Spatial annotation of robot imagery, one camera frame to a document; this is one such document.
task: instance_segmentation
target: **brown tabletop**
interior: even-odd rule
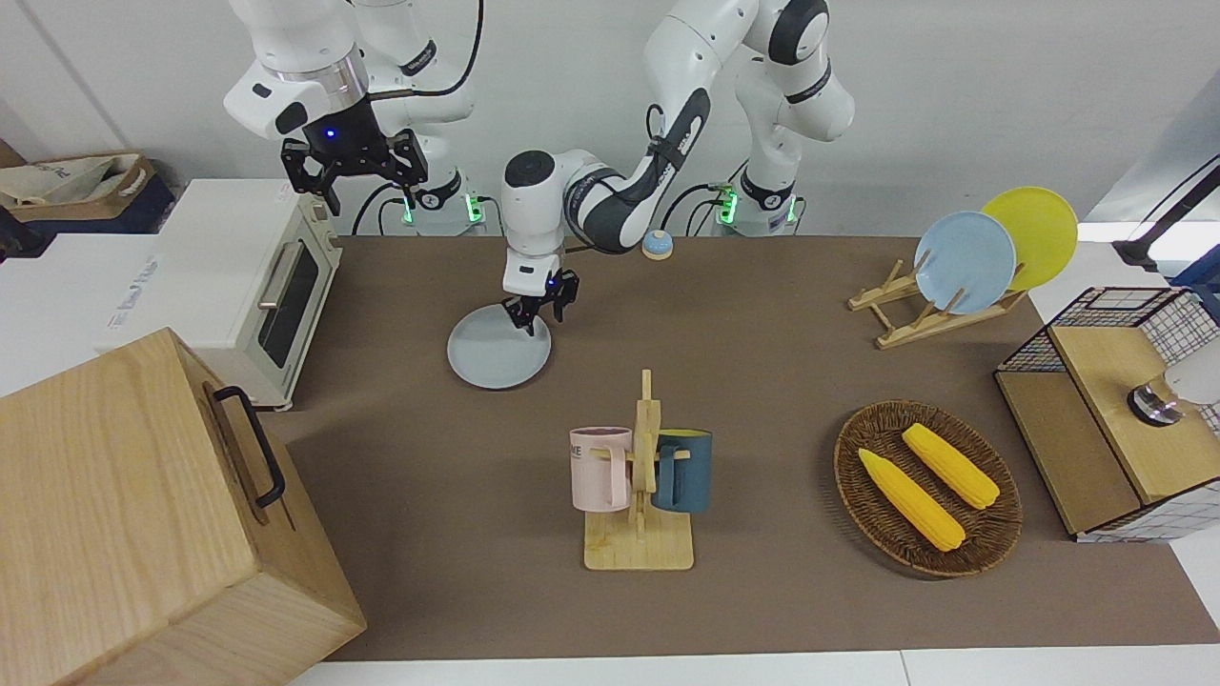
[[[349,240],[296,406],[265,415],[368,618],[333,659],[1220,641],[1168,546],[1064,532],[991,375],[1039,326],[1032,306],[874,348],[880,325],[844,301],[914,245],[680,239],[664,262],[572,255],[580,299],[550,320],[548,366],[487,392],[449,370],[445,341],[501,297],[503,240]],[[693,518],[692,571],[587,571],[567,430],[631,426],[643,367],[665,426],[715,433],[712,507]],[[913,579],[853,529],[834,438],[889,398],[958,415],[1008,460],[1026,519],[994,570]]]

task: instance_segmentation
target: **yellow plate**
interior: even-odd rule
[[[1016,248],[1016,262],[1025,265],[1013,277],[1013,291],[1050,281],[1076,253],[1076,212],[1054,190],[1036,186],[1005,190],[983,206],[983,214],[1004,225]]]

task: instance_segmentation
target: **dark teal mug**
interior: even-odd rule
[[[711,504],[711,433],[662,428],[656,442],[656,493],[653,507],[671,513],[702,513]],[[691,453],[677,459],[678,450]]]

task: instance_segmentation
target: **mug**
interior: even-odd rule
[[[626,509],[631,503],[627,465],[631,430],[622,426],[573,428],[569,432],[569,442],[572,446],[572,505],[587,513]],[[609,452],[609,457],[601,450]]]
[[[662,428],[656,443],[656,492],[653,507],[671,513],[702,513],[711,504],[711,432]],[[677,459],[678,450],[689,458]]]

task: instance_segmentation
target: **box handle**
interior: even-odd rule
[[[254,414],[254,403],[250,402],[250,397],[245,394],[245,391],[242,391],[237,386],[226,386],[212,393],[212,397],[216,398],[217,403],[223,403],[229,398],[242,400],[242,409],[245,410],[245,416],[250,420],[250,427],[254,428],[254,437],[259,441],[259,448],[262,450],[264,459],[267,460],[267,471],[271,472],[271,489],[254,499],[254,504],[267,509],[284,494],[284,472],[279,471],[279,463],[276,461],[276,453],[272,452],[271,443],[267,442],[267,435],[262,431],[262,422]]]
[[[296,265],[300,264],[304,253],[305,244],[300,240],[289,243],[279,250],[276,267],[271,272],[271,278],[267,280],[267,288],[259,298],[260,310],[278,310],[284,304],[288,284],[292,283],[293,273],[296,271]]]

